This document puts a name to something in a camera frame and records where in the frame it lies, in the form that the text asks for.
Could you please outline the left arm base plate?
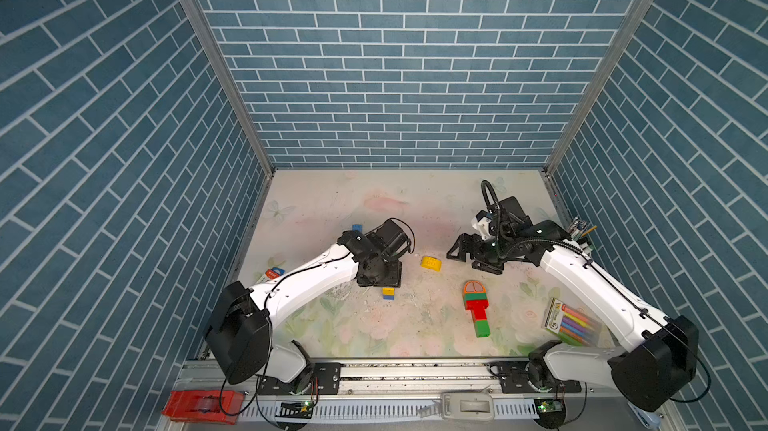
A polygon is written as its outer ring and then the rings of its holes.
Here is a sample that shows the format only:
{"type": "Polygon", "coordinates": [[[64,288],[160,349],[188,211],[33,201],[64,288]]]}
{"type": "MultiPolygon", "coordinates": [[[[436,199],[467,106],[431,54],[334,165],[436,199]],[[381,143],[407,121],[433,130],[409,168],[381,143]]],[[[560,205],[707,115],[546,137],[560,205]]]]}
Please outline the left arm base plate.
{"type": "Polygon", "coordinates": [[[291,382],[282,382],[277,378],[266,377],[258,388],[260,395],[288,396],[337,395],[341,382],[340,362],[320,361],[310,363],[291,382]]]}

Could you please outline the small green lego brick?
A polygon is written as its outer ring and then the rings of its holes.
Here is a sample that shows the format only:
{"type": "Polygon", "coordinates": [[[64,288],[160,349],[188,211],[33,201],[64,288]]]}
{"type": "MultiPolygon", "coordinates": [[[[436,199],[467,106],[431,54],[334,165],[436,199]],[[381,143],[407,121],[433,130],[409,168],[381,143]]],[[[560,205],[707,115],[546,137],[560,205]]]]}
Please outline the small green lego brick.
{"type": "Polygon", "coordinates": [[[475,320],[474,330],[475,330],[475,336],[477,338],[487,338],[491,334],[490,327],[487,320],[475,320]]]}

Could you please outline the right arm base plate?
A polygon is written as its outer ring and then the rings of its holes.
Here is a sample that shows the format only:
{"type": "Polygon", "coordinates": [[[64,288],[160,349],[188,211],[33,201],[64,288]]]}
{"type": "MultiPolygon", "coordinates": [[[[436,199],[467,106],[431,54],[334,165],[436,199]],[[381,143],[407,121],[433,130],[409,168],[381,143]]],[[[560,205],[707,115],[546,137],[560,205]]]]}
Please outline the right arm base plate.
{"type": "Polygon", "coordinates": [[[582,391],[579,381],[556,379],[541,364],[532,364],[527,359],[493,361],[486,365],[489,373],[499,381],[502,392],[516,393],[578,393],[582,391]]]}

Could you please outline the small red lego brick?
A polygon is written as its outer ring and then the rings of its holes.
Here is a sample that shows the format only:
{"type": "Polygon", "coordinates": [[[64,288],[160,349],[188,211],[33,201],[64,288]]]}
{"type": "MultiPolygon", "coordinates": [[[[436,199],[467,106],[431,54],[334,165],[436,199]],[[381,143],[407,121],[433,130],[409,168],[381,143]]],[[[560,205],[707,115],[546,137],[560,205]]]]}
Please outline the small red lego brick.
{"type": "Polygon", "coordinates": [[[475,322],[487,320],[487,314],[485,309],[472,309],[471,313],[472,313],[472,318],[475,322]]]}

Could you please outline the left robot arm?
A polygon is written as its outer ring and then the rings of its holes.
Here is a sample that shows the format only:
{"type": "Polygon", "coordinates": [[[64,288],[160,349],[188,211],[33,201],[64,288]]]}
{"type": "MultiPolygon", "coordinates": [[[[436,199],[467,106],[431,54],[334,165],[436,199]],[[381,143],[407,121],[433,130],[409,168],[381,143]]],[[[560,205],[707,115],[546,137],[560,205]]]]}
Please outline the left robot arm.
{"type": "Polygon", "coordinates": [[[236,385],[258,376],[304,390],[315,377],[314,365],[300,344],[277,343],[278,327],[346,283],[399,287],[401,258],[415,247],[413,229],[399,218],[389,218],[366,233],[344,231],[316,258],[276,278],[249,287],[238,280],[226,286],[204,332],[225,382],[236,385]]]}

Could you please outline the long red lego brick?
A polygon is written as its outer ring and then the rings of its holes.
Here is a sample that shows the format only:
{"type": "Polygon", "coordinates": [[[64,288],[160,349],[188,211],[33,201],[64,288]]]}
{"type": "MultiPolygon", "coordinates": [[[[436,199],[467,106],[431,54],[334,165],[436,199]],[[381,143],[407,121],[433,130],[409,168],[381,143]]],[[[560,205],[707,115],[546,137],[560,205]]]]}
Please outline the long red lego brick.
{"type": "Polygon", "coordinates": [[[489,303],[486,299],[472,299],[464,302],[466,310],[485,310],[488,308],[489,303]]]}

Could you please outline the long green lego brick front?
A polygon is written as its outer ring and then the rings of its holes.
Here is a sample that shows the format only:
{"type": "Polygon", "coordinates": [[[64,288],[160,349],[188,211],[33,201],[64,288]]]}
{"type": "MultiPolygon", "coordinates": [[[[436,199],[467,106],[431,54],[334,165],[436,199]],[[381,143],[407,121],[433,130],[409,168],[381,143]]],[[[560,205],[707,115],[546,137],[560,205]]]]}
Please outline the long green lego brick front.
{"type": "Polygon", "coordinates": [[[463,295],[463,300],[471,301],[471,300],[486,300],[487,301],[487,295],[486,293],[469,293],[463,295]]]}

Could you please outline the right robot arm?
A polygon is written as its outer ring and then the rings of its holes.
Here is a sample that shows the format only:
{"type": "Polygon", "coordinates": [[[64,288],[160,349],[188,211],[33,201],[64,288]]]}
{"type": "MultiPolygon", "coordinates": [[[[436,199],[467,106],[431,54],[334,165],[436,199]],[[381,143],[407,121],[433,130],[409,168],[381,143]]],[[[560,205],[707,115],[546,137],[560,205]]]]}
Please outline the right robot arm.
{"type": "Polygon", "coordinates": [[[528,355],[528,379],[552,390],[566,381],[618,391],[636,408],[653,412],[672,401],[701,368],[699,330],[684,316],[671,318],[629,291],[599,266],[559,224],[533,223],[514,197],[498,198],[481,184],[485,210],[446,256],[500,275],[508,262],[532,264],[557,278],[611,332],[615,346],[599,348],[549,341],[528,355]]]}

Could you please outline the orange round lego piece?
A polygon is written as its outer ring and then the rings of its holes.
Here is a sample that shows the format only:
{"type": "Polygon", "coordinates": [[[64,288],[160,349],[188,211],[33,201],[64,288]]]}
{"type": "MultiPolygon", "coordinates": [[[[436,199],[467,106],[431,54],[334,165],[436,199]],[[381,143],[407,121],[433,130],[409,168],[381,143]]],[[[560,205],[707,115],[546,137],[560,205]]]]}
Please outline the orange round lego piece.
{"type": "Polygon", "coordinates": [[[476,295],[476,294],[486,294],[486,288],[485,286],[477,281],[477,280],[470,280],[464,283],[463,286],[463,294],[465,296],[467,295],[476,295]]]}

